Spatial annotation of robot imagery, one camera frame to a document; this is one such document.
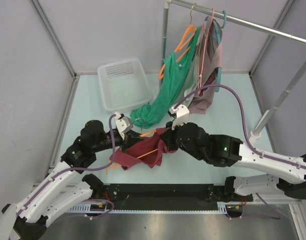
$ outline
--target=laundry basket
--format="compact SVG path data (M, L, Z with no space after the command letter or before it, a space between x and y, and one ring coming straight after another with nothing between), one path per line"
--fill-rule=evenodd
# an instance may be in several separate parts
M106 110L130 112L152 98L152 90L138 59L100 66L97 72Z

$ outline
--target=green shirt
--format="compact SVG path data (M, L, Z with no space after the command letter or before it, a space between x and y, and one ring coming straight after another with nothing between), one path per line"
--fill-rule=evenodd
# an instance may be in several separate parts
M200 26L187 46L191 48L180 62L176 60L176 52L172 52L164 61L164 79L158 96L152 104L145 104L131 112L132 121L138 119L134 121L134 125L145 129L150 128L153 124L159 123L174 104L194 58L199 32Z

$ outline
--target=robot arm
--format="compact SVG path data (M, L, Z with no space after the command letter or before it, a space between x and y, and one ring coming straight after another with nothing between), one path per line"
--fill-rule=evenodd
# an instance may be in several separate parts
M284 192L291 198L306 199L306 155L302 157L287 157L271 152L260 151L255 154L240 139L227 135L209 135L204 129L194 123L186 123L189 111L186 106L173 107L169 111L175 118L167 123L166 131L160 137L170 151L181 150L198 160L215 167L246 167L267 174L252 177L227 177L225 192L245 196L253 193ZM139 133L131 130L130 119L122 114L116 114L116 129L113 130L115 145L125 150L141 141ZM46 179L24 200L17 204L17 220L14 225L11 240L39 239L47 227L61 214L79 202L103 195L103 183L93 174L86 175L83 181L73 190L57 197L73 178L96 160L96 152L112 148L112 139L104 132L100 121L92 120L86 123L66 152L61 161ZM265 155L296 163L295 166L266 158Z
M115 146L124 150L143 139L139 133L131 130L132 124L128 117L115 114ZM83 173L78 168L89 167L96 160L96 152L111 148L111 135L104 132L103 124L98 120L86 123L81 135L67 148L54 170L29 196L17 204L17 220L10 239L38 239L55 219L74 205L89 198L103 196L103 183L89 174L73 190L56 198L73 178Z
M306 169L299 167L306 167L306 154L290 157L256 149L262 153L257 155L240 139L228 135L209 135L197 124L186 123L189 111L184 105L177 109L171 108L169 114L175 120L167 123L161 138L170 151L180 148L194 158L215 167L246 167L267 173L249 178L228 178L225 185L229 186L230 192L243 196L258 192L284 192L291 198L306 199ZM285 162L274 161L265 156ZM287 161L295 163L294 166L286 163Z

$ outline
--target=gray wall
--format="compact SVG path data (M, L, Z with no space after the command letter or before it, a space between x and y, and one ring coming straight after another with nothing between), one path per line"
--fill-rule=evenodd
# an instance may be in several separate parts
M199 0L201 6L273 26L286 0ZM146 72L159 72L164 0L40 0L74 69L97 72L103 64L138 58ZM190 21L190 9L171 5L166 56L179 44ZM192 13L202 24L205 14ZM223 34L223 70L247 72L266 36L233 23Z
M28 0L0 0L0 216L46 166L72 79Z
M295 2L281 30L306 39L306 0ZM275 38L254 75L265 110L272 106L305 60L306 46ZM278 153L291 156L306 153L306 74L271 119L269 129Z

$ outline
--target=light blue floor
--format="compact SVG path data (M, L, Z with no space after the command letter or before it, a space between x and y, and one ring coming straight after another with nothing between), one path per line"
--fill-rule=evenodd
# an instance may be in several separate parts
M147 75L153 89L158 84L157 74ZM255 94L247 74L223 74L221 83L234 89L242 100L248 132L256 126L261 114L255 98ZM100 120L108 131L108 118L112 112L108 112L102 105L100 86L97 75L83 75L80 77L65 135L62 141L60 156L65 152L74 139L80 135L80 130L89 120ZM165 115L164 119L152 129L165 127L172 119ZM220 89L215 94L212 106L206 114L191 114L189 121L203 127L209 134L225 134L244 140L241 114L235 97L225 89ZM255 147L272 151L267 132L262 131L262 138L256 142ZM97 161L90 168L97 168L108 163L111 149L96 154ZM204 161L198 161L187 153L179 150L173 154L165 154L160 167L150 169L144 164L138 164L125 171L121 168L94 172L104 183L130 183L130 184L222 184L228 176L253 176L261 174L258 171L241 167L213 167Z

